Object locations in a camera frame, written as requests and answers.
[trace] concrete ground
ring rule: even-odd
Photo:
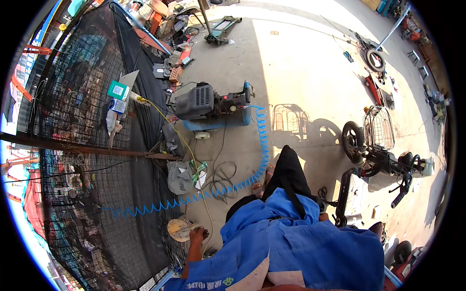
[[[206,33],[201,29],[191,54],[196,60],[183,71],[182,82],[207,81],[219,94],[226,94],[241,91],[247,79],[256,92],[252,104],[265,109],[262,112],[266,115],[270,159],[276,161],[281,148],[290,145],[300,158],[312,193],[317,195],[325,186],[327,199],[336,200],[343,172],[353,167],[341,146],[341,130],[347,121],[361,125],[363,108],[375,104],[363,82],[368,75],[366,65],[355,43],[347,43],[346,36],[352,35],[349,31],[352,30],[379,42],[395,21],[376,15],[358,0],[322,0],[312,4],[306,0],[243,0],[231,6],[225,1],[207,10],[211,21],[225,15],[243,18],[230,34],[234,44],[208,45],[203,39]],[[388,238],[422,246],[433,232],[434,211],[445,179],[443,129],[432,123],[432,113],[425,102],[418,72],[422,62],[414,67],[406,57],[416,48],[400,35],[401,30],[397,29],[383,45],[382,53],[386,71],[397,81],[401,95],[396,109],[390,111],[395,130],[392,152],[396,157],[405,151],[423,158],[434,156],[436,171],[433,176],[421,179],[420,185],[414,187],[416,191],[410,190],[395,209],[390,208],[390,203],[398,191],[389,194],[388,190],[395,187],[396,180],[384,174],[371,178],[363,203],[363,221],[367,228],[377,222],[371,219],[371,214],[373,207],[380,205],[380,220],[386,223]],[[351,54],[353,63],[344,57],[344,51]],[[425,82],[436,89],[432,77]],[[256,125],[254,116],[247,127],[226,129],[224,146],[215,165],[235,162],[233,183],[248,179],[260,164]],[[193,134],[184,133],[191,138],[193,147]],[[210,139],[196,143],[195,155],[208,161],[210,171],[222,138],[223,129],[219,129],[211,133]],[[231,164],[223,169],[228,175],[234,170]],[[225,224],[226,212],[250,191],[250,187],[243,188],[235,199],[228,198],[227,204],[214,198],[206,200],[214,221],[209,248],[221,248],[219,230]],[[333,214],[335,209],[328,207],[327,212]],[[189,203],[186,214],[190,220],[212,230],[202,201]]]

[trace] stool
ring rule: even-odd
[[[410,59],[412,61],[412,64],[416,66],[419,60],[419,56],[414,50],[412,50],[412,52],[408,53],[408,59]]]
[[[199,223],[191,223],[184,215],[178,219],[169,221],[167,228],[170,236],[178,242],[186,242],[189,240],[191,230],[199,226]]]
[[[419,68],[418,71],[421,73],[421,78],[423,80],[425,80],[425,78],[429,75],[425,66],[422,66],[421,68]]]

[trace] black pants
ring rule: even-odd
[[[288,198],[293,202],[293,205],[298,210],[301,218],[304,217],[305,212],[303,206],[298,200],[298,197],[296,197],[296,194],[311,198],[319,205],[320,210],[323,211],[323,203],[321,199],[311,194],[311,189],[309,189],[308,182],[306,181],[306,177],[302,171],[298,155],[288,145],[285,145],[281,150],[280,157],[275,165],[274,175],[267,184],[261,200],[265,201],[269,198],[276,188],[285,189]],[[225,222],[230,220],[233,214],[240,209],[241,206],[256,199],[257,197],[254,194],[241,198],[230,208],[226,214]]]

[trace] green floor jack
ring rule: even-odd
[[[198,2],[201,8],[202,16],[204,17],[204,21],[206,22],[207,30],[209,31],[209,34],[206,35],[204,39],[207,40],[209,44],[212,42],[216,42],[217,45],[228,43],[230,40],[227,38],[227,36],[230,34],[236,23],[240,23],[243,21],[243,19],[241,17],[234,18],[233,16],[225,16],[212,28],[210,28],[209,21],[207,20],[206,16],[206,10],[202,5],[202,0],[198,0]]]

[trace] yellow extension cord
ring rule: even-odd
[[[146,98],[143,98],[141,96],[138,96],[136,98],[138,101],[141,101],[141,102],[149,102],[150,104],[152,104],[153,107],[155,107],[155,109],[157,109],[157,111],[165,118],[165,120],[167,120],[168,124],[171,125],[171,127],[175,130],[175,132],[178,134],[179,138],[185,143],[185,145],[188,147],[189,149],[189,152],[191,153],[191,156],[192,156],[192,160],[194,161],[194,166],[196,167],[196,169],[198,168],[198,165],[196,163],[196,158],[194,158],[194,153],[192,152],[191,148],[189,147],[188,143],[185,141],[185,139],[181,136],[181,134],[176,130],[176,128],[173,126],[173,124],[168,120],[168,118],[162,113],[162,111],[160,111],[160,109],[158,109],[157,106],[155,106],[154,103],[152,103],[152,101],[150,101],[149,99],[146,99]],[[207,247],[209,246],[209,243],[210,243],[210,240],[212,239],[213,237],[213,234],[214,234],[214,226],[213,226],[213,219],[212,219],[212,216],[210,215],[210,211],[209,211],[209,208],[207,207],[207,203],[206,203],[206,200],[205,200],[205,197],[204,197],[204,191],[201,189],[201,195],[202,195],[202,201],[204,201],[204,205],[206,206],[206,210],[207,210],[207,213],[209,214],[209,218],[210,218],[210,223],[212,225],[212,233],[210,234],[210,238],[209,240],[207,241],[207,244],[206,244],[206,247],[204,248],[204,250],[202,250],[202,257],[204,256],[204,252],[206,251]]]

